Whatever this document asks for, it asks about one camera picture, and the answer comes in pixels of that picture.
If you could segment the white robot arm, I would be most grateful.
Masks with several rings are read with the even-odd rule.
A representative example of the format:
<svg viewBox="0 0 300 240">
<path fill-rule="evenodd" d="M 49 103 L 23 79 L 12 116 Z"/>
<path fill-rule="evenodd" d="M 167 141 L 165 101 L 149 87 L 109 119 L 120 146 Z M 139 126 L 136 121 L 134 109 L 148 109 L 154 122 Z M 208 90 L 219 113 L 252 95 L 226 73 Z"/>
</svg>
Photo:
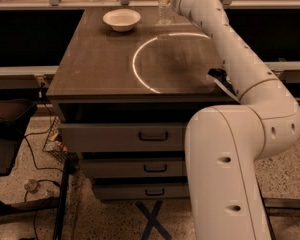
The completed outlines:
<svg viewBox="0 0 300 240">
<path fill-rule="evenodd" d="M 185 158 L 197 240 L 271 240 L 254 162 L 300 136 L 300 106 L 230 26 L 220 0 L 169 0 L 214 42 L 238 100 L 196 112 Z"/>
</svg>

